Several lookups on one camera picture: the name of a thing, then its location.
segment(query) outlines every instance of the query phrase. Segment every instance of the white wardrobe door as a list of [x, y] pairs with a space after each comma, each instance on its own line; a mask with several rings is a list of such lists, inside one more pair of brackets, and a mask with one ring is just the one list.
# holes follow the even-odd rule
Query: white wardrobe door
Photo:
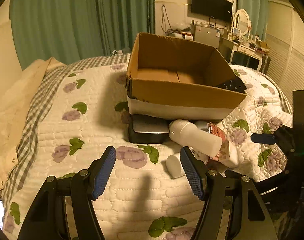
[[293, 90], [304, 90], [304, 23], [297, 12], [294, 12], [293, 49], [279, 86], [291, 104]]
[[267, 71], [277, 84], [285, 70], [292, 32], [292, 8], [280, 3], [269, 2], [266, 43], [270, 47], [271, 62]]

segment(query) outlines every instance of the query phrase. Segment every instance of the floral bedspread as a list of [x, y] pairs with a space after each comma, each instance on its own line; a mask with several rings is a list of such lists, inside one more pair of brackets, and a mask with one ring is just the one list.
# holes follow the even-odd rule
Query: floral bedspread
[[[248, 96], [218, 126], [237, 149], [237, 170], [262, 180], [280, 172], [286, 159], [277, 146], [252, 143], [250, 135], [270, 133], [281, 123], [290, 126], [291, 116], [282, 111], [278, 92], [268, 80], [245, 67], [232, 68], [246, 84]], [[38, 126], [35, 162], [5, 214], [3, 231], [9, 239], [17, 238], [48, 176], [73, 176], [100, 158], [109, 145], [116, 148], [117, 160], [103, 195], [93, 202], [105, 238], [191, 238], [203, 203], [193, 195], [186, 176], [172, 179], [165, 166], [167, 157], [181, 146], [172, 141], [162, 145], [127, 142], [125, 72], [126, 64], [117, 64], [72, 72], [62, 81], [51, 110]], [[71, 218], [71, 200], [66, 201]], [[224, 239], [227, 213], [223, 213], [218, 239]], [[73, 223], [69, 230], [77, 239]]]

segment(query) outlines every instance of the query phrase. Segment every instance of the television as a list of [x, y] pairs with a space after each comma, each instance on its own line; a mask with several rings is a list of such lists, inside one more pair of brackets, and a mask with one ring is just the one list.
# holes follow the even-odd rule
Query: television
[[232, 6], [233, 3], [227, 0], [192, 0], [191, 11], [231, 23]]

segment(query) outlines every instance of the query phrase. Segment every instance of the open cardboard box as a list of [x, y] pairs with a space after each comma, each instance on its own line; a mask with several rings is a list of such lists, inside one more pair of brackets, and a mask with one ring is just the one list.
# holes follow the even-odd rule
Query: open cardboard box
[[220, 121], [246, 97], [215, 87], [233, 78], [226, 60], [211, 46], [139, 33], [126, 74], [129, 112]]

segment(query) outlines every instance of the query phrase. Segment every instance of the white cylindrical container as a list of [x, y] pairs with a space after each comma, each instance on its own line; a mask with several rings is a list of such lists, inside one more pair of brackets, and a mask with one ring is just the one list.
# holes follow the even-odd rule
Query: white cylindrical container
[[172, 141], [192, 147], [194, 150], [215, 157], [222, 145], [222, 139], [216, 135], [202, 131], [191, 122], [175, 120], [169, 125], [169, 136]]
[[[197, 153], [194, 150], [191, 151], [196, 159], [203, 161], [205, 164], [207, 163], [208, 158], [206, 155]], [[167, 157], [166, 168], [173, 178], [178, 178], [185, 175], [184, 169], [181, 164], [180, 153], [176, 153]]]

